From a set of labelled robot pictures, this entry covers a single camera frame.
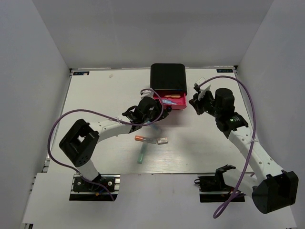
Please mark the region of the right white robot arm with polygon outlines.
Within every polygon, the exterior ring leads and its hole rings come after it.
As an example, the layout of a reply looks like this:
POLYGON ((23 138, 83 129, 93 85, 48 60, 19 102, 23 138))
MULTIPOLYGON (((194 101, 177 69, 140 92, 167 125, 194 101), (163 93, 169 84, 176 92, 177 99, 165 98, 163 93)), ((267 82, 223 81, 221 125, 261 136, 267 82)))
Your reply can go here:
POLYGON ((244 156, 254 176, 244 176, 235 166, 225 165, 216 169, 213 180, 202 183, 202 191, 227 190, 239 184, 238 190, 252 198, 257 209, 267 214, 295 203, 298 176, 286 172, 252 139, 251 128, 235 111, 234 95, 230 89, 219 88, 213 94, 209 88, 199 89, 189 101, 198 115, 208 113, 215 118, 217 128, 244 156))

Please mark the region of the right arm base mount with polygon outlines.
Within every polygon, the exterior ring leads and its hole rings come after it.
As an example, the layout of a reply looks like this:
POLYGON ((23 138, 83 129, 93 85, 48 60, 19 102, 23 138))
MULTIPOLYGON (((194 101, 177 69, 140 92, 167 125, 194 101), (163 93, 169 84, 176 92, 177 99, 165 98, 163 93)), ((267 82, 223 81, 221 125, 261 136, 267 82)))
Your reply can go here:
POLYGON ((216 169, 213 175, 198 176, 194 184, 199 188, 201 203, 224 203, 234 193, 234 186, 224 182, 223 173, 236 169, 232 165, 225 165, 216 169))

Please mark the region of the green highlighter pen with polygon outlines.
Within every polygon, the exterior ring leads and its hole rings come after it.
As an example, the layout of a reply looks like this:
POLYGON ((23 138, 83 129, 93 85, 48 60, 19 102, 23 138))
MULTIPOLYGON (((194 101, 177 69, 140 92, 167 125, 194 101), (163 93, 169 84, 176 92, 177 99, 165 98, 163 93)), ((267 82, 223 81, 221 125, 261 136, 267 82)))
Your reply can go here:
POLYGON ((140 149, 140 152, 139 152, 139 155, 138 155, 138 159, 137 159, 138 164, 143 163, 143 159, 144 159, 145 153, 147 151, 147 146, 148 146, 148 144, 146 142, 142 143, 142 146, 141 146, 141 149, 140 149))

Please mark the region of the blue table label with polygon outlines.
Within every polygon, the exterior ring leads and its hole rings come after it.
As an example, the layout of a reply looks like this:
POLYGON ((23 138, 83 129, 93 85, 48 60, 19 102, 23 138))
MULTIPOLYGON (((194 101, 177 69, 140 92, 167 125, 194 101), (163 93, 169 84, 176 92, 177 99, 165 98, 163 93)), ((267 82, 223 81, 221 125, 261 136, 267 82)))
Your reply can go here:
POLYGON ((83 76, 83 75, 89 75, 89 74, 90 74, 89 71, 73 72, 73 75, 76 75, 76 76, 83 76))
POLYGON ((216 69, 217 73, 234 73, 233 69, 216 69))

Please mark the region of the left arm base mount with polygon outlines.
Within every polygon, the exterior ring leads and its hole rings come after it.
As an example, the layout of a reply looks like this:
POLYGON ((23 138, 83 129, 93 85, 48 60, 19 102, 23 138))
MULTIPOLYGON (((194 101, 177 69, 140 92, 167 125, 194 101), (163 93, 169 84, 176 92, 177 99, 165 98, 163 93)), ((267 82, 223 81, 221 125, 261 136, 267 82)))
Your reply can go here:
POLYGON ((80 175, 75 174, 72 180, 69 201, 94 201, 94 202, 112 202, 119 193, 120 175, 102 175, 100 183, 105 186, 112 197, 108 194, 105 188, 90 184, 84 181, 80 175))

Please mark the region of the orange cap highlighter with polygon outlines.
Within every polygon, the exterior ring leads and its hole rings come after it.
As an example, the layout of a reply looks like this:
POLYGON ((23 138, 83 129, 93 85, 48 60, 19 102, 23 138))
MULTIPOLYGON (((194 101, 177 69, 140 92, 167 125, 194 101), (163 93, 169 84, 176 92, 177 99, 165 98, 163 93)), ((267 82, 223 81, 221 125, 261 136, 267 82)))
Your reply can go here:
POLYGON ((150 138, 150 137, 144 137, 144 136, 140 136, 140 135, 136 135, 134 137, 135 141, 139 141, 139 142, 146 142, 149 144, 156 144, 157 140, 155 138, 150 138))

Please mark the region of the right blue table label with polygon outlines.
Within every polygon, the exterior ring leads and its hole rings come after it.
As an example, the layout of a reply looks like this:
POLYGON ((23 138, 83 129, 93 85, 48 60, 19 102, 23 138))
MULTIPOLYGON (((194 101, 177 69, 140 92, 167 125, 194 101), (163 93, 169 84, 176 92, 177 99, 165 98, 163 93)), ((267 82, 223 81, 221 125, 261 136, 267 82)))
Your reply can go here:
POLYGON ((216 69, 217 73, 234 73, 233 69, 216 69))

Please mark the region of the blue transparent correction tape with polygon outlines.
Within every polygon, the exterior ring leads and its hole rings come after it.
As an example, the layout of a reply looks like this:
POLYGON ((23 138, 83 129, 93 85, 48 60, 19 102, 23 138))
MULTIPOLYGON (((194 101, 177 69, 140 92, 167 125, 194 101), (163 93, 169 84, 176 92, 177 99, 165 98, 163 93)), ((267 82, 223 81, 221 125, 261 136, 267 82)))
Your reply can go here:
POLYGON ((162 102, 163 102, 163 104, 165 104, 165 105, 177 105, 177 103, 175 103, 175 102, 173 102, 173 101, 170 101, 170 100, 162 99, 162 102))

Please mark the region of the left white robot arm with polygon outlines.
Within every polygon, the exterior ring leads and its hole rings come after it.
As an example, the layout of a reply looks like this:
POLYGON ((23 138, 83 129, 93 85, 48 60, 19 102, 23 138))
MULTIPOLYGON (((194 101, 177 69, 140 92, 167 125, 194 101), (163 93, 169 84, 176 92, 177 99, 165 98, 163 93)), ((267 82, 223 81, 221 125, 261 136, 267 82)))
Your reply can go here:
POLYGON ((138 105, 128 108, 114 121, 89 123, 77 120, 59 143, 60 149, 85 178, 89 190, 96 190, 101 184, 101 175, 95 168, 91 157, 96 145, 108 138, 130 134, 168 116, 172 108, 163 106, 159 99, 144 97, 138 105))

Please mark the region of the light blue glue stick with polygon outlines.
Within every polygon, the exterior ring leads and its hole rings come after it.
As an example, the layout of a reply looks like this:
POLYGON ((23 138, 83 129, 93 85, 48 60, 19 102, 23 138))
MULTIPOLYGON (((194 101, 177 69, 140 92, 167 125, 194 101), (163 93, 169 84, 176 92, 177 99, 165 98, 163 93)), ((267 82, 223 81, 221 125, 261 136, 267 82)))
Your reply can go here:
POLYGON ((161 128, 156 124, 151 124, 149 127, 153 130, 155 134, 160 134, 162 132, 161 128))

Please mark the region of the white staples box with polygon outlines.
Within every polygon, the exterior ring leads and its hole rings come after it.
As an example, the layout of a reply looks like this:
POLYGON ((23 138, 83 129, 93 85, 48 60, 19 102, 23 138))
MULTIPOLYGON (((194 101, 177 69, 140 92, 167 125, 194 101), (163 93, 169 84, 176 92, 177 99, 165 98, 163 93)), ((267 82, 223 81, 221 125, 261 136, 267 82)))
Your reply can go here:
POLYGON ((157 138, 157 144, 158 145, 163 145, 163 144, 167 144, 169 141, 168 141, 168 138, 167 137, 160 137, 160 138, 157 138))

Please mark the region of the left blue table label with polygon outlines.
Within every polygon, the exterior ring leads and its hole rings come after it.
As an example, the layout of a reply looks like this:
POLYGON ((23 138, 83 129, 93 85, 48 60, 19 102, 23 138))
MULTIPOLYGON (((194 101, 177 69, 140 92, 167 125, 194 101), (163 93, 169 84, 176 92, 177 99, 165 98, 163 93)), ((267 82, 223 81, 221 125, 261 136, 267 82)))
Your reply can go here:
POLYGON ((73 75, 76 75, 76 76, 83 76, 83 75, 89 75, 89 74, 90 74, 89 71, 73 72, 73 75))

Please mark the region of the orange transparent correction tape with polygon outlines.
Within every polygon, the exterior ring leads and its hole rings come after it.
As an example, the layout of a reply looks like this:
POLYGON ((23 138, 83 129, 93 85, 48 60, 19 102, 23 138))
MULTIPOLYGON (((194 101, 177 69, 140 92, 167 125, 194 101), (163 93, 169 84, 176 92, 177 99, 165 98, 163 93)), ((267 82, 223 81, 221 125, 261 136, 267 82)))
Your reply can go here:
POLYGON ((179 94, 172 94, 172 95, 165 95, 164 98, 166 98, 166 99, 180 99, 181 96, 179 94))

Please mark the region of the black drawer cabinet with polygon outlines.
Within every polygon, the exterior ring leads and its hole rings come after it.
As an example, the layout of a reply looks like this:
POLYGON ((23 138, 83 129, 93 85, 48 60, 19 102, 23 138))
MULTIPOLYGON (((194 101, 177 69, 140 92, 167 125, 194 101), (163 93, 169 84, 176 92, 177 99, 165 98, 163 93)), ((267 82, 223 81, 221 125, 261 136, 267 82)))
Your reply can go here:
POLYGON ((179 91, 187 94, 185 66, 181 63, 152 64, 150 87, 155 91, 179 91))

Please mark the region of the pink drawer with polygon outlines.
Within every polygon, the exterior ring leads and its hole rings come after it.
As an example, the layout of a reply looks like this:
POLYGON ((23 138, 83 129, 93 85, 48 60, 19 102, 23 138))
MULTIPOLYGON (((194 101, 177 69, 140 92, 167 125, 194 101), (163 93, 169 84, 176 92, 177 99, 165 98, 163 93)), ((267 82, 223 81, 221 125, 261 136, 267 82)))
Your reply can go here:
POLYGON ((165 105, 163 104, 164 109, 170 107, 172 110, 183 110, 187 107, 186 96, 187 92, 179 91, 179 90, 156 90, 157 94, 160 96, 161 99, 170 100, 177 105, 165 105), (181 96, 180 99, 166 99, 164 98, 165 95, 172 95, 172 94, 179 94, 181 96))

